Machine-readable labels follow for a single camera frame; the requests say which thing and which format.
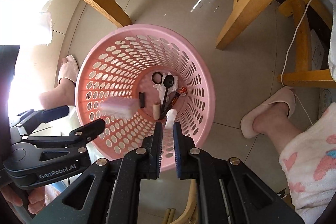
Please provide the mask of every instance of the black spoon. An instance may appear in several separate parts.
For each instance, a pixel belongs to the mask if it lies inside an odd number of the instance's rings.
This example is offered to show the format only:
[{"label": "black spoon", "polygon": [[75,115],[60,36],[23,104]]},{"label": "black spoon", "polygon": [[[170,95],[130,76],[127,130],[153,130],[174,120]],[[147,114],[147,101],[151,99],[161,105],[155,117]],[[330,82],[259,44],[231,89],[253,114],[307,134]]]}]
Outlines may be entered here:
[{"label": "black spoon", "polygon": [[168,89],[174,85],[174,77],[172,75],[167,75],[165,79],[163,80],[163,85],[166,87],[166,93],[165,93],[165,96],[163,97],[160,115],[162,115],[163,111],[165,110]]}]

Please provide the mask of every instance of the spool of thread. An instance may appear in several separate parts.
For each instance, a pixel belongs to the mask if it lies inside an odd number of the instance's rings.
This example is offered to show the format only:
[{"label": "spool of thread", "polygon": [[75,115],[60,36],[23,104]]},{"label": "spool of thread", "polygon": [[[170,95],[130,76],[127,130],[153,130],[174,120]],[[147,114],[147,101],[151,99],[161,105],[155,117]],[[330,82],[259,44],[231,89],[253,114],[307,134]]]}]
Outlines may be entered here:
[{"label": "spool of thread", "polygon": [[153,104],[153,118],[155,120],[158,120],[160,118],[160,108],[161,108],[161,105],[159,102],[155,102]]}]

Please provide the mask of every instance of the white tissue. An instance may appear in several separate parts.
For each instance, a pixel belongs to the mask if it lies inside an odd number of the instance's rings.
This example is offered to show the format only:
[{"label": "white tissue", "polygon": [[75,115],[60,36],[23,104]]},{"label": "white tissue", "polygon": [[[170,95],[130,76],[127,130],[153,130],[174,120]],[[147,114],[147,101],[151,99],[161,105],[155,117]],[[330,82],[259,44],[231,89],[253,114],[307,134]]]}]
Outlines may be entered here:
[{"label": "white tissue", "polygon": [[[165,92],[166,92],[166,87],[165,87],[164,84],[163,84],[163,81],[164,81],[164,79],[166,78],[166,76],[167,76],[167,75],[166,75],[165,73],[163,73],[163,74],[162,74],[162,82],[161,82],[161,84],[155,84],[155,85],[153,85],[153,87],[156,88],[157,91],[159,92],[159,98],[160,98],[160,101],[161,101],[161,105],[163,104],[163,98],[164,98],[164,96],[165,96]],[[178,87],[179,87],[179,85],[178,85],[178,83],[177,83],[177,76],[174,76],[174,85],[168,89],[166,102],[169,101],[169,97],[168,97],[168,95],[169,95],[170,93],[176,91],[176,90],[178,89]]]},{"label": "white tissue", "polygon": [[165,125],[165,129],[173,129],[175,118],[177,115],[177,110],[172,108],[167,112],[167,121]]}]

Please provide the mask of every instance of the pajama pants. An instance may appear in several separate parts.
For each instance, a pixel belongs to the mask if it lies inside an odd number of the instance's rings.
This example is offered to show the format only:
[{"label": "pajama pants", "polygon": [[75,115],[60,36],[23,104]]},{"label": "pajama pants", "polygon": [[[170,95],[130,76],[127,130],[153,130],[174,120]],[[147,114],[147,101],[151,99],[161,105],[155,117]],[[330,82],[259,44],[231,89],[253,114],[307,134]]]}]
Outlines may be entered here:
[{"label": "pajama pants", "polygon": [[313,224],[336,190],[336,103],[307,131],[291,140],[279,157],[295,211]]}]

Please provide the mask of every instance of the wooden stool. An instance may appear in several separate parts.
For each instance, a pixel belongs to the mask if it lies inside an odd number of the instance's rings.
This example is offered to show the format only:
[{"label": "wooden stool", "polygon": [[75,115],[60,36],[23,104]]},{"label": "wooden stool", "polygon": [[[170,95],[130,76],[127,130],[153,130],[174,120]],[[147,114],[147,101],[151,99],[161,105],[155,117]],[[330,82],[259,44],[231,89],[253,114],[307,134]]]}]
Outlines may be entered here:
[{"label": "wooden stool", "polygon": [[[221,30],[216,48],[223,50],[271,3],[272,0],[234,0],[234,8]],[[285,15],[294,15],[297,25],[309,0],[286,0],[279,11]],[[332,16],[319,0],[310,5],[331,29]],[[307,15],[305,15],[296,34],[296,69],[294,73],[283,75],[283,83],[290,86],[313,86],[336,88],[329,70],[311,70],[311,41]]]}]

